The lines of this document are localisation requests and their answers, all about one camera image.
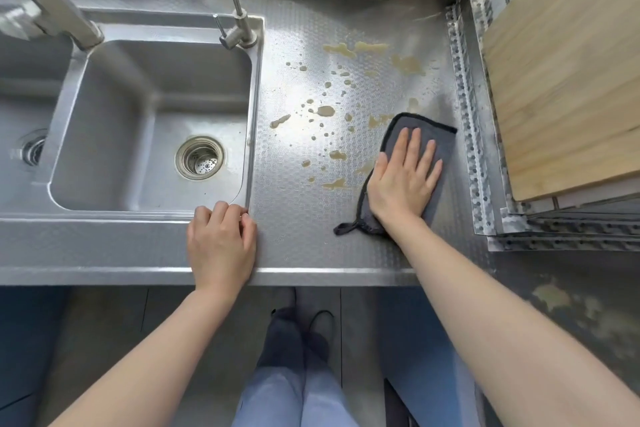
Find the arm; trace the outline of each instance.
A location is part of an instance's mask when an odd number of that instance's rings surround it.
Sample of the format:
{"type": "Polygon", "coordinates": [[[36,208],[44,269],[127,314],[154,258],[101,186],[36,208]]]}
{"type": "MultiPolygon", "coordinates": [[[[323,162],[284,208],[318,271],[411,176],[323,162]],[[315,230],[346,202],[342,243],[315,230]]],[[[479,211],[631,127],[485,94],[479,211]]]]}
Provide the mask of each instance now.
{"type": "Polygon", "coordinates": [[[640,399],[573,337],[489,277],[419,217],[442,169],[427,176],[405,129],[369,181],[371,208],[403,250],[456,350],[508,427],[626,427],[640,399]]]}
{"type": "Polygon", "coordinates": [[[51,427],[169,425],[204,349],[251,275],[255,242],[256,225],[240,206],[198,207],[187,228],[196,289],[51,427]]]}

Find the sink rim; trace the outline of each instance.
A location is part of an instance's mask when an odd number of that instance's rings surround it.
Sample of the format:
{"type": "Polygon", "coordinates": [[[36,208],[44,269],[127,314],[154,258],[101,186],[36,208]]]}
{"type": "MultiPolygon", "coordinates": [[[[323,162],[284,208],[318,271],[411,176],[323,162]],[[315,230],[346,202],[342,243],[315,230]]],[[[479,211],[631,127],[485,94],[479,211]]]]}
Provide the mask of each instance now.
{"type": "MultiPolygon", "coordinates": [[[[145,11],[106,10],[110,18],[117,17],[122,12],[126,17],[135,17],[137,13],[144,17],[158,15],[158,17],[171,19],[172,16],[180,17],[181,21],[193,20],[195,25],[149,25],[127,23],[99,23],[105,34],[105,42],[110,41],[165,41],[165,42],[199,42],[221,46],[220,31],[215,26],[211,15],[202,13],[173,13],[159,12],[149,13],[145,11]]],[[[225,26],[233,24],[231,15],[220,15],[225,26]]],[[[262,63],[262,49],[264,46],[264,18],[250,17],[250,24],[258,32],[259,42],[249,49],[235,48],[235,51],[243,51],[249,56],[252,63],[250,75],[250,91],[248,101],[247,129],[244,147],[243,180],[239,192],[233,203],[248,206],[250,201],[250,189],[253,174],[254,135],[257,108],[259,105],[260,72],[262,63]]],[[[101,211],[101,210],[72,210],[58,204],[51,194],[51,181],[56,164],[60,157],[68,125],[73,115],[76,98],[83,81],[92,51],[84,52],[74,47],[67,74],[62,83],[62,88],[56,107],[53,112],[49,135],[40,157],[40,164],[35,170],[31,186],[23,190],[19,202],[28,202],[27,206],[11,207],[0,210],[0,220],[20,221],[188,221],[192,217],[191,212],[182,211],[101,211]]]]}

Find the second sink basin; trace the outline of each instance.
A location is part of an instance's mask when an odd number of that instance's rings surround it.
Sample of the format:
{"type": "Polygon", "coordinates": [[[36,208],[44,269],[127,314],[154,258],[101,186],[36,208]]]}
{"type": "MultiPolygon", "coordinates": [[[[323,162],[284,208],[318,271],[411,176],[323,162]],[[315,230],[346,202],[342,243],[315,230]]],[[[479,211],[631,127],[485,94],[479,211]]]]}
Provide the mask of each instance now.
{"type": "Polygon", "coordinates": [[[224,49],[215,30],[180,29],[107,26],[106,42],[65,81],[77,91],[50,185],[60,206],[246,204],[252,58],[224,49]]]}

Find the sink basin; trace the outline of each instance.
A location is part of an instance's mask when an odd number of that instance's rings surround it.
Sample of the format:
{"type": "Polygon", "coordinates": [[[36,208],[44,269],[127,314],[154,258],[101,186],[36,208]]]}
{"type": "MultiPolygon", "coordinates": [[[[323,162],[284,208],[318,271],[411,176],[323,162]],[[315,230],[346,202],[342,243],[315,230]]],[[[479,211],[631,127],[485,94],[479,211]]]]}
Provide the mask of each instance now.
{"type": "Polygon", "coordinates": [[[208,28],[104,31],[78,79],[51,179],[55,202],[120,212],[244,204],[249,54],[224,49],[208,28]]]}
{"type": "Polygon", "coordinates": [[[0,36],[0,208],[33,180],[72,47],[0,36]]]}

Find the forearm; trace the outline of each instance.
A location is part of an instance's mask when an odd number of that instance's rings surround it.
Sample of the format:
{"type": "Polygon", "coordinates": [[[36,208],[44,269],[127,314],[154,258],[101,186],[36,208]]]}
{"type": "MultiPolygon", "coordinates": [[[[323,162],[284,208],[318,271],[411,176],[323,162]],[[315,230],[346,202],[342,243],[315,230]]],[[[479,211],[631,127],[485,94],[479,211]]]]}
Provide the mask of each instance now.
{"type": "Polygon", "coordinates": [[[640,400],[569,334],[420,218],[384,224],[505,425],[622,427],[637,422],[640,400]]]}
{"type": "Polygon", "coordinates": [[[193,292],[51,427],[168,425],[233,298],[193,292]]]}

